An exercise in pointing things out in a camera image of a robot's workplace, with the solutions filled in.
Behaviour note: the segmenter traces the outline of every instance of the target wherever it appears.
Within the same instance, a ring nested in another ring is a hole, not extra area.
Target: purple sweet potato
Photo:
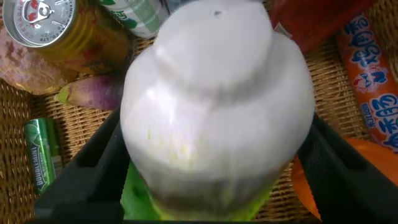
[[[63,87],[55,99],[61,103],[99,110],[115,110],[121,103],[123,82],[100,76],[73,82]]]

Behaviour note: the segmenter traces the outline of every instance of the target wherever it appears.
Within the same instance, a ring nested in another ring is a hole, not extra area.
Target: tin can
[[[49,118],[33,119],[24,126],[35,192],[42,194],[62,171],[62,157],[55,122]]]
[[[124,27],[89,0],[9,0],[4,24],[20,44],[82,73],[123,66],[132,51]]]
[[[157,35],[169,17],[159,0],[99,0],[134,35],[151,38]]]
[[[369,16],[356,16],[336,39],[369,135],[398,154],[398,86]]]

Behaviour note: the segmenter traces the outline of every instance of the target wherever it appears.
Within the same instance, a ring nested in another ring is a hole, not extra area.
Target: orange object
[[[355,17],[337,42],[369,134],[398,153],[398,86],[369,17]]]
[[[373,142],[360,139],[345,139],[363,157],[378,168],[388,179],[398,186],[398,156]],[[303,205],[317,218],[321,218],[312,197],[310,186],[305,178],[304,170],[298,157],[295,158],[292,168],[293,188]]]
[[[294,40],[303,53],[314,49],[375,0],[278,0],[272,26]]]

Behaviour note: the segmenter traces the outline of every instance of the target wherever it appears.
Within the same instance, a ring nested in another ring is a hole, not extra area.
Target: can lid
[[[8,33],[28,47],[44,47],[58,40],[76,12],[76,0],[10,0],[3,5]]]

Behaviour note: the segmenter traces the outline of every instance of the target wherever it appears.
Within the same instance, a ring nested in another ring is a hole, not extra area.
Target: green and white can
[[[63,168],[55,121],[50,118],[33,119],[26,122],[24,132],[35,191],[40,195]]]
[[[99,0],[134,35],[151,38],[169,17],[165,5],[159,0]]]

